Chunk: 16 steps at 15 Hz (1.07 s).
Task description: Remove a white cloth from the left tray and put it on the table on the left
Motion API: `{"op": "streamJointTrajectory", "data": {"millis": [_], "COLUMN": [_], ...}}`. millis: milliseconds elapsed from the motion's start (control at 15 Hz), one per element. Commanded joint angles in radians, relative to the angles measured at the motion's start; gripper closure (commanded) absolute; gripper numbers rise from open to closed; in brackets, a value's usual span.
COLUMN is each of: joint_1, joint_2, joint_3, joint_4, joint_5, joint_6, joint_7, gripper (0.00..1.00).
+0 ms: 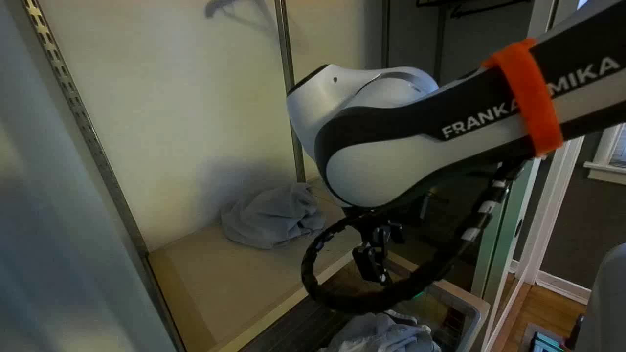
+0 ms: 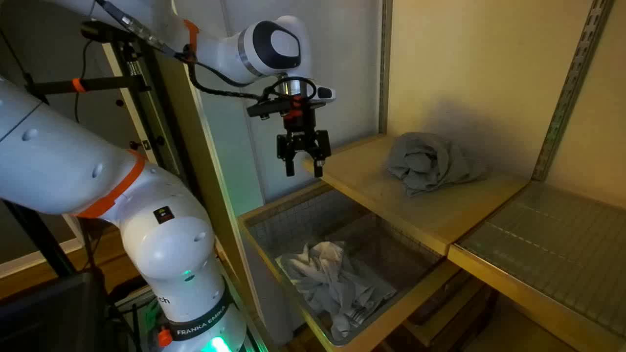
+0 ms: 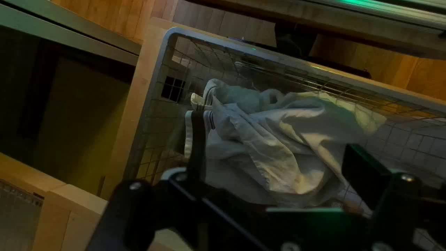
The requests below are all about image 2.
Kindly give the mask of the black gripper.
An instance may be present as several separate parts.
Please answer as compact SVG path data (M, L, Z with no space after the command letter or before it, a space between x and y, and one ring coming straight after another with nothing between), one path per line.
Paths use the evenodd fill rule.
M296 152L305 150L313 156L313 175L323 175L325 157L331 154L329 132L315 128L315 111L304 95L290 97L282 112L286 134L278 136L278 156L284 157L286 175L296 175Z

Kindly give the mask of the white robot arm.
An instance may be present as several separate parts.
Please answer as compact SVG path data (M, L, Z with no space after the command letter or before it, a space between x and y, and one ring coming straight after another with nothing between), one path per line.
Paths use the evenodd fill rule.
M280 112L286 132L278 156L331 154L313 109L335 97L311 81L311 44L294 15L257 21L214 38L174 9L174 0L94 0L98 17L170 56L217 71L243 87L272 75L276 83L249 109ZM153 288L165 326L163 352L249 352L253 341L214 255L208 210L170 171L59 114L41 99L0 79L0 197L41 212L104 218Z

